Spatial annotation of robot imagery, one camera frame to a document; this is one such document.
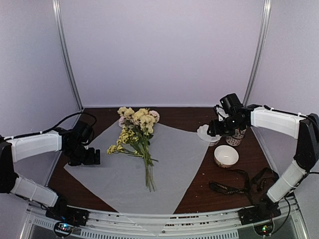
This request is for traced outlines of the white wrapping paper sheet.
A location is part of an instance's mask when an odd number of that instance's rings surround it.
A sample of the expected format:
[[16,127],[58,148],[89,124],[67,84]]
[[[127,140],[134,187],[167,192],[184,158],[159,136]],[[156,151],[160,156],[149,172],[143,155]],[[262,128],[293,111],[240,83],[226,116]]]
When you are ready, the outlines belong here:
[[149,147],[155,162],[155,190],[146,187],[145,166],[139,157],[106,153],[121,132],[113,123],[91,146],[101,151],[98,166],[65,166],[90,192],[121,214],[172,215],[206,155],[209,144],[196,133],[156,124]]

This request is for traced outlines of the yellow fake flower bunch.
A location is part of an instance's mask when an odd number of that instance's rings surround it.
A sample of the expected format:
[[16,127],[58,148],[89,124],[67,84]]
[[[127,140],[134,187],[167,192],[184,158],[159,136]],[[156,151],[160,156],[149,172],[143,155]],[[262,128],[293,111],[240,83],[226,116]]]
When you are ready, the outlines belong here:
[[144,160],[146,166],[153,166],[154,162],[159,162],[151,156],[149,150],[150,140],[153,136],[153,134],[144,132],[137,127],[124,126],[116,143],[109,146],[106,153],[109,155],[123,153],[133,157],[140,157]]

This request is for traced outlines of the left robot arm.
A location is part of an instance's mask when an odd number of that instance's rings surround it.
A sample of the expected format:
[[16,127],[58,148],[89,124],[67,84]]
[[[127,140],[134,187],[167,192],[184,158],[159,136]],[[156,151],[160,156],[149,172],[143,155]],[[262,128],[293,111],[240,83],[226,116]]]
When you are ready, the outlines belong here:
[[100,150],[89,147],[94,137],[94,123],[78,121],[71,129],[60,124],[39,132],[0,138],[0,192],[15,194],[52,208],[61,221],[72,216],[61,196],[53,190],[27,179],[14,170],[20,160],[48,152],[61,151],[70,166],[99,165]]

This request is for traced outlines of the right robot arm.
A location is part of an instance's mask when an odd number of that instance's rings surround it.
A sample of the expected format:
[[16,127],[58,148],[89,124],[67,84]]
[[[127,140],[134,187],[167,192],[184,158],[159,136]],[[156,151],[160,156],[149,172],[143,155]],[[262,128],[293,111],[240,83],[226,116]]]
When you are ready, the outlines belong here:
[[235,93],[220,99],[226,113],[222,120],[214,119],[208,125],[210,136],[233,136],[236,129],[261,127],[291,136],[297,140],[293,162],[268,190],[264,202],[256,208],[259,219],[267,219],[274,204],[293,191],[306,178],[319,160],[319,117],[317,114],[289,113],[266,105],[244,106]]

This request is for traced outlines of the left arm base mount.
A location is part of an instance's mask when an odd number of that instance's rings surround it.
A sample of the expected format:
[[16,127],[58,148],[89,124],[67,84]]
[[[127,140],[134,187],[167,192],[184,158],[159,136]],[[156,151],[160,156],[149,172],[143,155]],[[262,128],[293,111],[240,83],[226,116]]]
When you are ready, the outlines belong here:
[[70,236],[75,228],[87,224],[89,211],[68,206],[66,199],[58,198],[53,207],[41,207],[45,209],[46,217],[57,220],[53,232],[58,238],[64,239]]

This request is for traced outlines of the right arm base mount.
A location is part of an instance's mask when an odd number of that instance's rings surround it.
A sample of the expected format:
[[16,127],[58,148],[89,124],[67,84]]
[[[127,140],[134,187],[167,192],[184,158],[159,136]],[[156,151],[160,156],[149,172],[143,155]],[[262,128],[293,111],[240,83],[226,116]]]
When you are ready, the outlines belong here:
[[271,236],[275,232],[274,219],[281,214],[278,206],[269,209],[264,204],[242,208],[238,211],[241,225],[252,225],[254,232],[262,237]]

